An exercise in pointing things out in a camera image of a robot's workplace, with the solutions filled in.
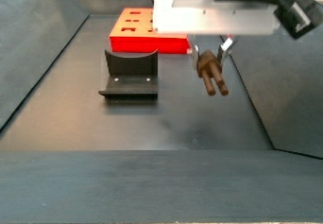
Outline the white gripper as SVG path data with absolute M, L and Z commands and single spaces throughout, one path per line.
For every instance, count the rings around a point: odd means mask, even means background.
M 157 33 L 189 34 L 189 55 L 196 70 L 199 46 L 196 35 L 270 35 L 280 23 L 274 5 L 247 1 L 153 0 L 152 28 Z M 229 54 L 235 40 L 228 35 L 219 46 L 219 64 Z

